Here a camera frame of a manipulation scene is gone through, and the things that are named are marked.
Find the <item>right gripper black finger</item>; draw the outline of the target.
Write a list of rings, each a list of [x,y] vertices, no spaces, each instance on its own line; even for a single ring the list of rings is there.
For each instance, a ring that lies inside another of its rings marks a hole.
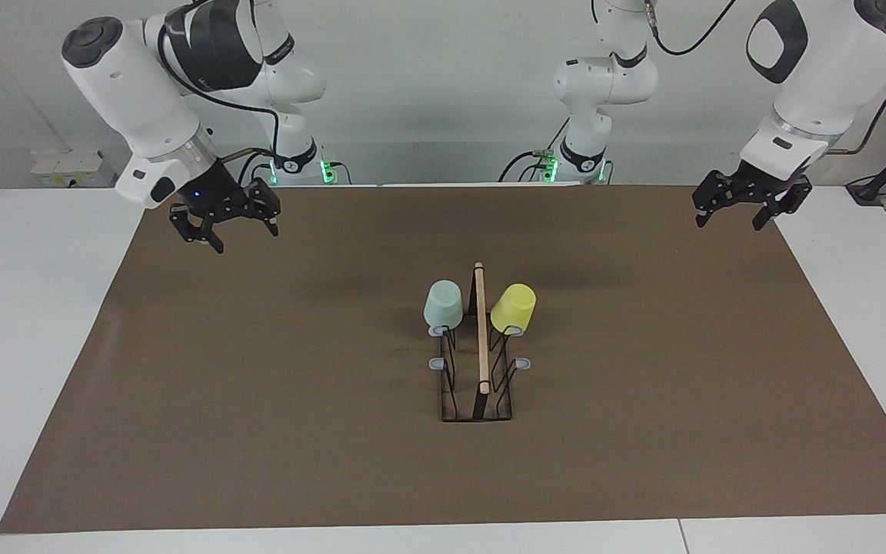
[[[263,222],[271,235],[279,236],[278,217],[281,214],[281,201],[273,189],[263,179],[252,179],[244,192],[247,202],[243,208],[243,217]]]
[[[218,255],[225,252],[224,242],[214,231],[215,215],[212,212],[201,217],[200,225],[191,221],[191,212],[184,204],[172,204],[169,208],[169,220],[182,236],[184,242],[200,242],[210,245]]]

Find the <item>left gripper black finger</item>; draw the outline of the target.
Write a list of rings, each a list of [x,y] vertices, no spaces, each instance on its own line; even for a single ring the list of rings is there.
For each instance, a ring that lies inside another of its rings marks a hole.
[[[696,209],[695,221],[699,228],[704,228],[710,218],[718,210],[728,208],[747,199],[741,195],[742,189],[734,181],[720,171],[710,171],[692,193],[693,205]]]
[[[761,209],[752,219],[752,227],[759,232],[765,226],[781,214],[794,214],[812,190],[812,184],[808,180],[798,180],[781,197],[769,195],[763,202]]]

